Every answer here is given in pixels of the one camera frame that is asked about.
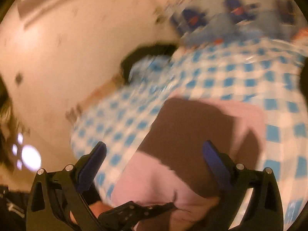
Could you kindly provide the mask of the person's left hand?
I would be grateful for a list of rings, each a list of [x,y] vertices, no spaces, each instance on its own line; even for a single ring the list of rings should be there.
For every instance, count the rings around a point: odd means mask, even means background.
[[[113,209],[113,207],[103,203],[102,201],[97,201],[97,202],[89,205],[89,208],[96,218],[98,218],[101,213],[104,213],[104,212],[107,212],[107,211]]]

